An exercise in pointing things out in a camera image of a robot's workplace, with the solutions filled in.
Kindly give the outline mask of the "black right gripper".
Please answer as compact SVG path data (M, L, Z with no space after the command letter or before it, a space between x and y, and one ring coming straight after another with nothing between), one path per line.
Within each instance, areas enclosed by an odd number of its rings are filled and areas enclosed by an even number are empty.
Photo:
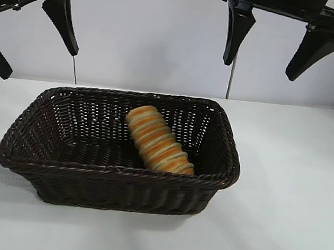
M229 66L252 26L256 23L253 6L316 26L306 26L306 33L289 62L285 73L295 81L313 64L334 53L334 9L328 0L241 0L228 1L228 30L223 62Z

